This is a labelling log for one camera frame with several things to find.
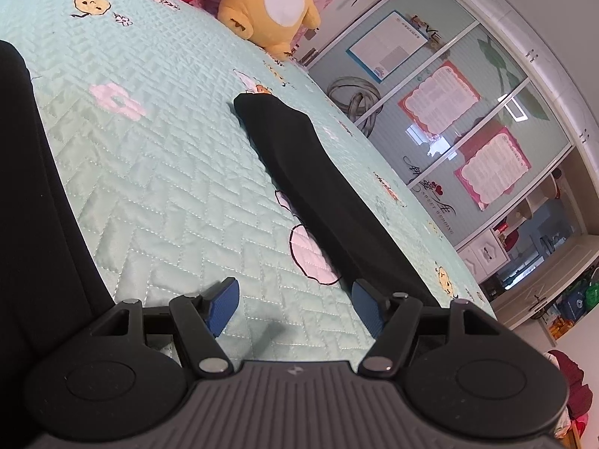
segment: black trousers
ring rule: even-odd
[[[0,447],[35,435],[24,374],[112,298],[67,201],[23,58],[0,40]]]
[[[308,116],[270,94],[240,94],[234,105],[270,175],[349,284],[363,278],[385,296],[405,292],[439,305],[331,162]]]

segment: yellow plush bear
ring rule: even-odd
[[[291,55],[290,43],[301,24],[320,25],[312,0],[221,0],[218,19],[277,59]]]

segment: quilted stitching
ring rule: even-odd
[[[173,11],[153,0],[109,0],[105,15],[73,18],[72,0],[37,1],[44,4],[0,0],[0,38],[28,64],[68,199],[117,302],[163,305],[232,276],[241,301],[219,343],[234,362],[356,363],[372,344],[338,285],[306,278],[289,254],[297,221],[277,203],[232,113],[232,99],[244,91],[235,68],[310,116],[331,159],[441,302],[449,300],[435,262],[461,295],[466,286],[477,289],[384,159],[293,65],[277,68],[289,83],[283,86],[260,49],[185,4]],[[133,24],[119,24],[112,12]],[[138,112],[98,106],[90,90],[107,85],[139,103]]]

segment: poster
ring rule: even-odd
[[[444,132],[480,100],[480,94],[450,61],[403,98],[399,107],[430,138]]]
[[[428,38],[398,12],[392,12],[353,44],[347,53],[378,82],[382,82],[427,42]]]
[[[530,168],[516,139],[503,127],[455,175],[484,211]]]

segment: blue grip pad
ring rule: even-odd
[[[352,285],[352,304],[370,335],[376,339],[384,327],[383,313],[376,299],[357,281]]]
[[[239,305],[239,282],[232,279],[223,283],[222,289],[210,301],[206,326],[215,337],[218,337]]]

